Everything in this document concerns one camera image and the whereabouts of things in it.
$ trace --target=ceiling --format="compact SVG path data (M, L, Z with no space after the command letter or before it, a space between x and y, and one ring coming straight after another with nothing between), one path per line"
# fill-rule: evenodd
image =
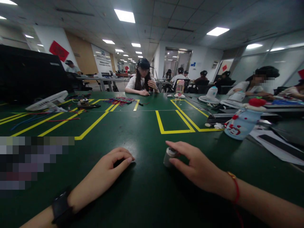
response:
M152 59L159 41L179 42L229 49L304 28L302 0L13 0L18 6L0 4L0 15L29 29L38 24L62 27L128 58L136 51ZM94 16L58 12L56 8ZM135 24L119 21L114 9L134 13ZM181 31L168 27L191 31ZM220 36L209 36L215 27L229 28ZM114 41L106 44L102 39ZM133 47L131 43L140 43Z

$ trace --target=red string bracelet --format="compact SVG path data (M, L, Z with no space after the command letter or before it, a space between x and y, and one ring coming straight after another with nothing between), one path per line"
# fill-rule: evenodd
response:
M235 200L233 201L233 207L235 209L235 212L237 213L237 217L238 217L238 219L240 221L241 228L244 228L243 219L242 219L240 213L238 212L238 209L236 208L236 204L237 204L237 202L238 202L238 200L240 198L240 189L239 189L238 184L237 184L237 177L234 174L232 174L231 172L227 172L227 173L232 177L232 179L233 179L233 181L235 183L235 186L237 188L237 196L235 197Z

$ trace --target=doorway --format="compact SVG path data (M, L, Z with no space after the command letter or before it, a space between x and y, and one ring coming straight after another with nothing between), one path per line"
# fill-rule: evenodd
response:
M188 71L190 67L190 60L192 56L192 50L186 49L174 49L166 47L164 73L171 69L172 77L177 75L178 68L184 68L184 71Z

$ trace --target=red sign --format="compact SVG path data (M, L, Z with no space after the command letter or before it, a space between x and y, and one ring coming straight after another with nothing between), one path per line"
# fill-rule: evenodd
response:
M301 79L304 79L304 69L298 71L298 74L300 75Z
M53 41L49 51L53 55L57 55L62 62L64 62L69 55L69 52L60 46L56 41Z
M223 66L223 71L225 71L227 69L227 65Z

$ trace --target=water bottle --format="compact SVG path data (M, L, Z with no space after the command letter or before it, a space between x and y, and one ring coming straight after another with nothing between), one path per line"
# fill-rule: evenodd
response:
M254 126L261 118L266 108L263 106L266 101L263 99L253 98L249 100L248 104L243 104L224 126L226 135L237 140L243 140L253 130Z
M182 79L177 80L176 82L176 91L175 97L181 98L184 93L185 81Z

